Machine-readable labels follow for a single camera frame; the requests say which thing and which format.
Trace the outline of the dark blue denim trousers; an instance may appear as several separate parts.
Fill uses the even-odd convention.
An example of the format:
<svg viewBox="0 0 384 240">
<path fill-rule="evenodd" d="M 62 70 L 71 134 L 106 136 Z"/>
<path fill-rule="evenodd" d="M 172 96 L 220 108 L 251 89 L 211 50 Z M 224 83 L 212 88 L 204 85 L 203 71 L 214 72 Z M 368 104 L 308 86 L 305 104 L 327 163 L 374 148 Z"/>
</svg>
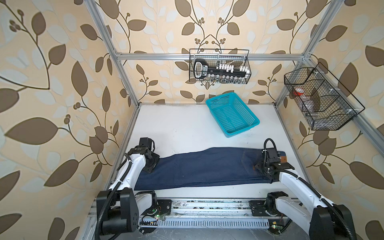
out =
<svg viewBox="0 0 384 240">
<path fill-rule="evenodd" d="M 153 172 L 141 172 L 136 191 L 270 183 L 256 169 L 261 149 L 209 148 L 161 158 Z"/>
</svg>

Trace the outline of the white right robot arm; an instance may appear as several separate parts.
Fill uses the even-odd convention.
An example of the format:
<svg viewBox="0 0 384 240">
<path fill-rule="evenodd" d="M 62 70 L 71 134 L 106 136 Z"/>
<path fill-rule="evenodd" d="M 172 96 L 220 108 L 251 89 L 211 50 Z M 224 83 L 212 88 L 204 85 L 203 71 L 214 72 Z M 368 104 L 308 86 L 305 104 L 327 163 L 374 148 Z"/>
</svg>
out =
<svg viewBox="0 0 384 240">
<path fill-rule="evenodd" d="M 277 147 L 271 148 L 266 139 L 262 149 L 262 161 L 255 168 L 271 183 L 280 182 L 298 199 L 295 202 L 284 192 L 268 193 L 265 203 L 259 208 L 272 217 L 287 216 L 296 223 L 311 240 L 355 240 L 356 230 L 351 211 L 337 205 L 320 194 L 305 179 L 294 173 L 294 167 L 281 161 Z"/>
</svg>

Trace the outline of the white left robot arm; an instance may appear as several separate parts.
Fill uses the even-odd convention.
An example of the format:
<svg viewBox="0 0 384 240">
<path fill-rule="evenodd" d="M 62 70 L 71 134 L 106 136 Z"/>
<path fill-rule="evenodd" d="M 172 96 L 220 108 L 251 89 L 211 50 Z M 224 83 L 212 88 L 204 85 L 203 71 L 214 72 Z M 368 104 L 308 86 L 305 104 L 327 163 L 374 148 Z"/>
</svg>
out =
<svg viewBox="0 0 384 240">
<path fill-rule="evenodd" d="M 140 138 L 139 144 L 124 154 L 124 160 L 117 169 L 116 181 L 96 197 L 95 240 L 108 235 L 114 240 L 120 234 L 133 233 L 140 228 L 141 214 L 147 210 L 159 211 L 154 191 L 134 193 L 140 174 L 150 174 L 159 160 L 155 142 L 150 138 Z"/>
</svg>

